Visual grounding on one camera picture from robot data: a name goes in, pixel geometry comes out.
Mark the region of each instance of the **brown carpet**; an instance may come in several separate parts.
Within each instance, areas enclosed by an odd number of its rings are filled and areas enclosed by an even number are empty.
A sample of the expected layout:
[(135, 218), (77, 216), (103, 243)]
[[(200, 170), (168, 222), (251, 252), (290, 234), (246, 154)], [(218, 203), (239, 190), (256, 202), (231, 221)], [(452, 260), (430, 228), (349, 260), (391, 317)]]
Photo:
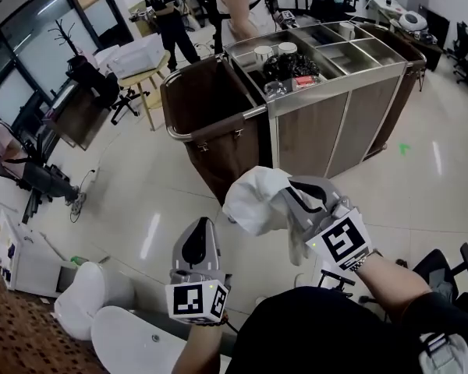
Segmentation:
[(90, 342), (71, 339), (38, 296), (7, 291), (0, 275), (0, 374), (106, 373)]

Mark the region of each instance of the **trash bin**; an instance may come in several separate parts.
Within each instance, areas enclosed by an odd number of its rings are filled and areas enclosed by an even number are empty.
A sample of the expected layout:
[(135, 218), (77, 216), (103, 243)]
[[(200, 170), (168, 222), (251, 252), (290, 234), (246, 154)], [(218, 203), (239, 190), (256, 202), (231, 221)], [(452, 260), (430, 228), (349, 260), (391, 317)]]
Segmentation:
[(210, 57), (161, 85), (165, 124), (223, 205), (231, 184), (260, 161), (256, 107), (225, 58)]
[(384, 149), (384, 146), (392, 134), (393, 129), (399, 120), (400, 114), (402, 113), (402, 110), (404, 109), (404, 106), (409, 99), (409, 95), (411, 94), (411, 91), (416, 84), (417, 77), (424, 76), (424, 69), (427, 65), (427, 59), (424, 57), (423, 53), (383, 26), (364, 23), (361, 24), (360, 27), (385, 43), (392, 50), (397, 52), (409, 62), (406, 68), (406, 73), (404, 74), (402, 82), (400, 83), (399, 91), (397, 92), (395, 99), (392, 102), (392, 106), (390, 107), (390, 111), (388, 111), (388, 114), (383, 121), (383, 124), (381, 125), (381, 128), (376, 135), (369, 152), (367, 153), (367, 159), (373, 157)]

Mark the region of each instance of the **white tank top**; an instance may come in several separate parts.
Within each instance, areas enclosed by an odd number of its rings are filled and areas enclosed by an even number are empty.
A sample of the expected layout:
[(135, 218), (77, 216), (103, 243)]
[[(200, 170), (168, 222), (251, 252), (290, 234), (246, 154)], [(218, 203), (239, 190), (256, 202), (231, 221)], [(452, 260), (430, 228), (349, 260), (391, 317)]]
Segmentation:
[[(217, 0), (217, 9), (221, 14), (229, 14), (229, 9), (225, 5), (224, 0)], [(280, 30), (279, 26), (275, 25), (264, 0), (261, 0), (250, 10), (248, 20), (257, 28), (259, 35), (270, 34), (276, 30)], [(222, 21), (222, 44), (226, 46), (237, 41), (240, 40), (232, 30), (231, 20), (224, 19)]]

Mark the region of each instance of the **coat rack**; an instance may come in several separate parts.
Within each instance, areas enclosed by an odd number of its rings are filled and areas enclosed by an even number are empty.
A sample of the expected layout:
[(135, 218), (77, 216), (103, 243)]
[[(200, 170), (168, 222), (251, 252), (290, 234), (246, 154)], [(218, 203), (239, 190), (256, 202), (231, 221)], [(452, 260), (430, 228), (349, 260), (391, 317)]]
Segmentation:
[(58, 20), (55, 20), (55, 23), (57, 24), (57, 27), (49, 29), (48, 32), (52, 32), (53, 30), (57, 30), (59, 32), (59, 35), (54, 40), (56, 40), (56, 41), (63, 40), (63, 42), (60, 43), (59, 46), (62, 46), (64, 43), (67, 43), (69, 45), (69, 47), (71, 48), (71, 50), (73, 50), (73, 53), (75, 55), (79, 55), (75, 45), (71, 41), (71, 29), (73, 28), (73, 26), (75, 26), (75, 23), (73, 23), (73, 25), (71, 25), (71, 27), (68, 30), (68, 33), (66, 33), (62, 28), (62, 19), (61, 19), (60, 22)]

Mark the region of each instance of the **black shirt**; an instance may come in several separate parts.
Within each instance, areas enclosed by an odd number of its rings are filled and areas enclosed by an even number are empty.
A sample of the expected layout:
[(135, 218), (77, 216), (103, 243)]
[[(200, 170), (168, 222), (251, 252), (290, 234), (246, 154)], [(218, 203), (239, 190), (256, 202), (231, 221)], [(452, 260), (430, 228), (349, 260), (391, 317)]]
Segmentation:
[(259, 304), (239, 332), (227, 373), (420, 372), (424, 333), (457, 333), (468, 345), (468, 314), (430, 293), (394, 325), (337, 291), (297, 288)]
[[(173, 2), (175, 4), (175, 0), (145, 0), (146, 7), (152, 7), (154, 11), (161, 11), (166, 9), (166, 4)], [(158, 21), (159, 26), (167, 25), (168, 23), (176, 23), (177, 20), (180, 21), (180, 14), (179, 12), (174, 9), (173, 12), (167, 14), (165, 16), (156, 16), (156, 20)]]

